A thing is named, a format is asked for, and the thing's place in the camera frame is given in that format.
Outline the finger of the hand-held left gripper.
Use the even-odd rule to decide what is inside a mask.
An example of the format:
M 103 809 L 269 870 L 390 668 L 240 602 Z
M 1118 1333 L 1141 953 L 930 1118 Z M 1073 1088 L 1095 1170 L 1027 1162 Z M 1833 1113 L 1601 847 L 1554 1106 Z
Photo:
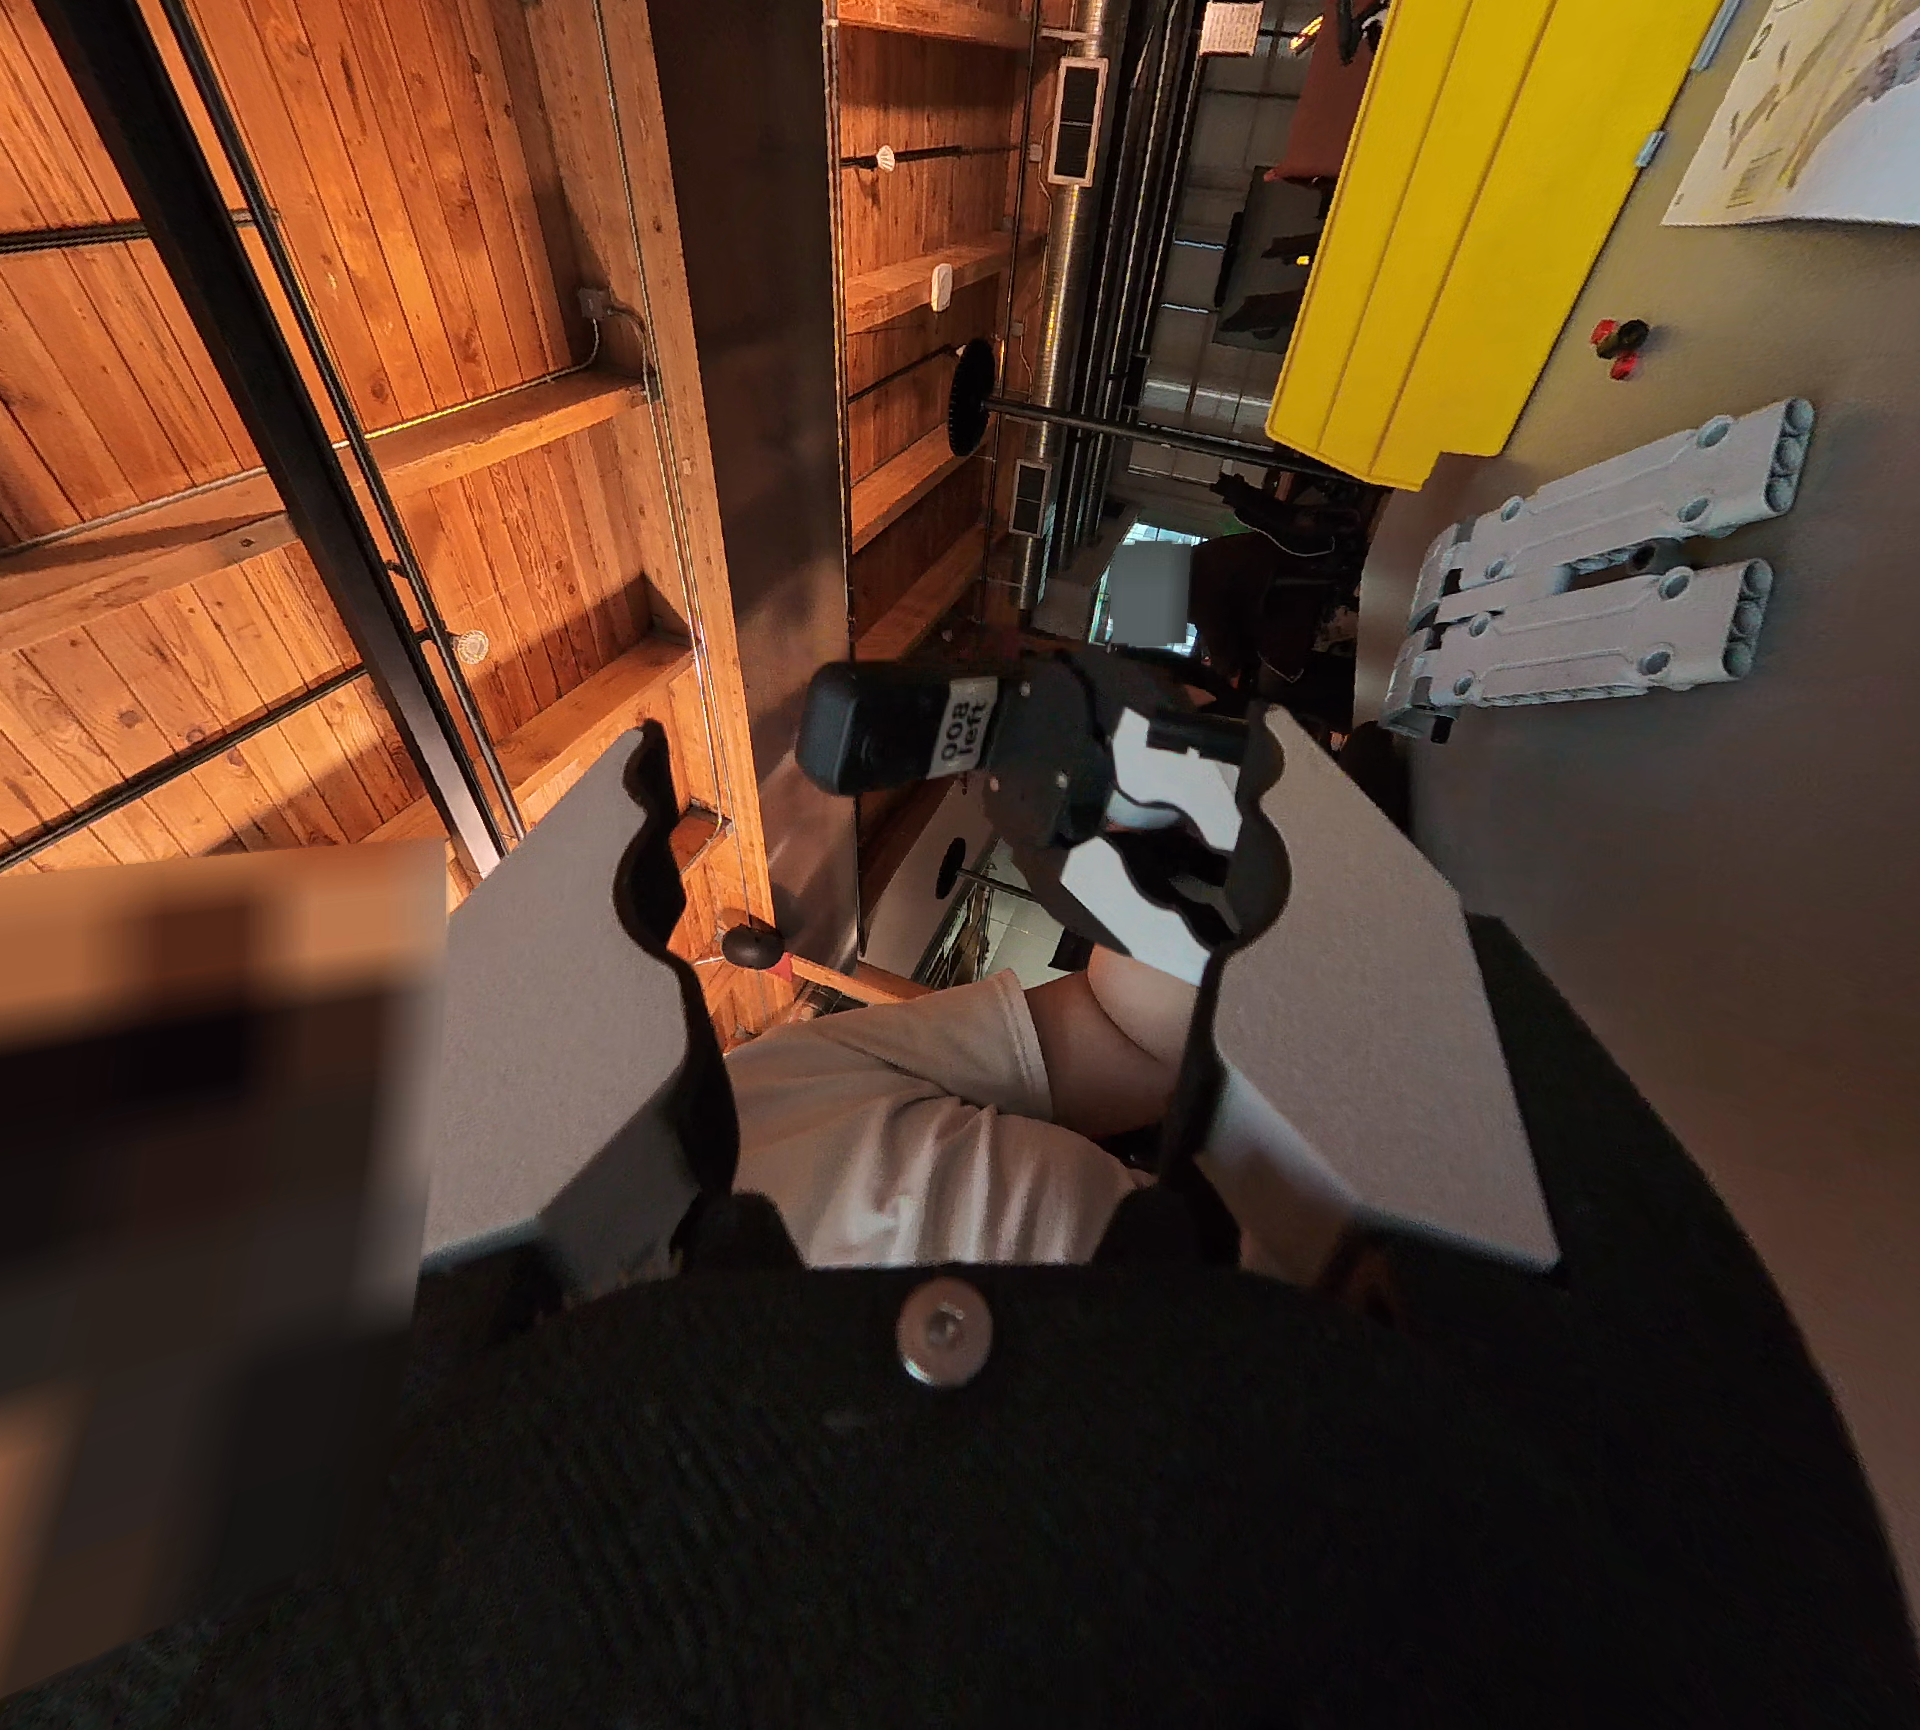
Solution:
M 1150 716 L 1127 707 L 1110 736 L 1109 829 L 1182 831 L 1214 854 L 1232 854 L 1248 725 L 1198 711 Z
M 1246 935 L 1231 875 L 1231 854 L 1196 832 L 1102 832 L 1068 852 L 1063 884 L 1105 947 L 1200 986 Z

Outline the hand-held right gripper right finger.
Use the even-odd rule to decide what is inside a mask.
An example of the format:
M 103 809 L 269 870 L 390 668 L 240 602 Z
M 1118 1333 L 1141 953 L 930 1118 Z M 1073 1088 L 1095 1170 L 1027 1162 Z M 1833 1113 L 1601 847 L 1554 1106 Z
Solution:
M 1400 1235 L 1549 1273 L 1562 1246 L 1452 884 L 1280 708 L 1240 778 L 1243 926 L 1194 1003 L 1164 1137 L 1246 1268 L 1323 1283 Z

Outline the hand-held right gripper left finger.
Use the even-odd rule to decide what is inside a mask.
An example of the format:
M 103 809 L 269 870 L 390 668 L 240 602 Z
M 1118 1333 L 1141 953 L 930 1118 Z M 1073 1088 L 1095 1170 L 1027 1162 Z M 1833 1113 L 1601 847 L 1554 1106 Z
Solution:
M 695 966 L 656 721 L 617 734 L 448 920 L 422 1271 L 532 1246 L 562 1292 L 664 1277 L 741 1128 Z

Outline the grey desk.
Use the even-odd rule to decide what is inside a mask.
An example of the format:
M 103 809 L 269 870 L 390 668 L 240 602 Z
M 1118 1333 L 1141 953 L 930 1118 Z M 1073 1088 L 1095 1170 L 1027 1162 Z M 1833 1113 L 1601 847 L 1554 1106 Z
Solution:
M 1749 683 L 1469 716 L 1414 753 L 1414 829 L 1664 1118 L 1779 1287 L 1916 1607 L 1916 231 L 1669 226 L 1772 0 L 1689 76 L 1498 460 L 1443 512 L 1686 423 L 1816 407 L 1794 510 L 1719 546 L 1776 590 Z M 1642 320 L 1633 379 L 1591 349 Z

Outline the black lamp pole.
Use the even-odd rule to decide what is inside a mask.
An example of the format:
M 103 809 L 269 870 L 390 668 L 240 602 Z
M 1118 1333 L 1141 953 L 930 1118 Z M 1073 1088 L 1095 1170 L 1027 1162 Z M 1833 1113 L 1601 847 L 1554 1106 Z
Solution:
M 1353 481 L 1345 473 L 1335 470 L 1331 465 L 1293 449 L 1261 447 L 1239 439 L 1225 439 L 1188 429 L 1081 416 L 1020 399 L 988 397 L 981 399 L 979 403 L 960 403 L 954 399 L 949 405 L 949 412 L 949 439 L 952 444 L 958 444 L 960 439 L 970 431 L 970 449 L 979 447 L 982 434 L 987 433 L 984 429 L 988 418 L 1003 418 L 1037 429 L 1055 429 L 1124 444 L 1153 444 L 1156 449 L 1192 452 L 1198 457 L 1210 457 L 1225 465 L 1256 470 L 1301 474 L 1315 481 Z

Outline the grey toy block assembly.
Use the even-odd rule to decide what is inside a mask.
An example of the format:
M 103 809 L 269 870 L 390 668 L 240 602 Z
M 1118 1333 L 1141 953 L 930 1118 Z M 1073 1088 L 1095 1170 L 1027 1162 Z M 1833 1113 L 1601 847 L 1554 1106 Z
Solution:
M 1380 729 L 1445 743 L 1469 711 L 1634 701 L 1745 680 L 1772 566 L 1693 545 L 1784 519 L 1811 399 L 1711 420 L 1445 529 L 1417 575 Z

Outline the yellow plastic bin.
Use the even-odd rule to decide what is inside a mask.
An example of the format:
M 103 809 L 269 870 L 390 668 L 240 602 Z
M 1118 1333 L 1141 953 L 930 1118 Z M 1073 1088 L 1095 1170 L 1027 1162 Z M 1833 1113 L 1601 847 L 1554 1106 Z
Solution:
M 1266 439 L 1418 490 L 1512 437 L 1720 0 L 1393 0 Z

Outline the open instruction booklet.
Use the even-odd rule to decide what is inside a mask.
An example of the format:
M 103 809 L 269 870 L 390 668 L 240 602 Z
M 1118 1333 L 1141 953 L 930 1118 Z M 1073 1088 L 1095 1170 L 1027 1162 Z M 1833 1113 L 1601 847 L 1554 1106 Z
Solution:
M 1671 229 L 1919 224 L 1919 0 L 1772 0 Z

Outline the silver air duct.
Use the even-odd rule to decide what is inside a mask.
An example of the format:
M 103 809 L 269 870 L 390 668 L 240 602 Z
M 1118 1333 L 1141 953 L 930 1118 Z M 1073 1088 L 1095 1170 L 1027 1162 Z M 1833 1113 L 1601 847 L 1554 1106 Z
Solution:
M 1124 37 L 1127 4 L 1129 0 L 1075 0 L 1067 39 L 1068 55 L 1058 68 L 1057 102 L 1067 102 L 1068 79 L 1090 76 L 1095 65 L 1101 67 L 1101 85 L 1109 85 L 1118 59 L 1117 44 Z M 1073 407 L 1075 353 L 1084 328 L 1096 240 L 1096 183 L 1112 145 L 1110 119 L 1112 107 L 1102 100 L 1092 112 L 1089 156 L 1083 165 L 1084 180 L 1067 183 L 1067 169 L 1055 163 L 1046 171 L 1050 192 L 1046 281 L 1028 399 L 1049 412 L 1067 412 Z M 1020 556 L 1020 618 L 1028 618 L 1044 599 L 1046 570 L 1058 542 L 1068 487 L 1067 431 L 1050 423 L 1028 426 L 1027 457 L 1044 466 L 1046 490 L 1040 529 L 1024 540 Z

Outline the black ceiling track rail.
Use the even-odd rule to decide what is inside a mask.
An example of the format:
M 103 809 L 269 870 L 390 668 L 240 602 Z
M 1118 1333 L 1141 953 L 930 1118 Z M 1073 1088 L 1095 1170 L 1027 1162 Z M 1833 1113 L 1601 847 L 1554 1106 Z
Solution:
M 509 842 L 138 0 L 31 0 L 426 796 L 476 876 Z

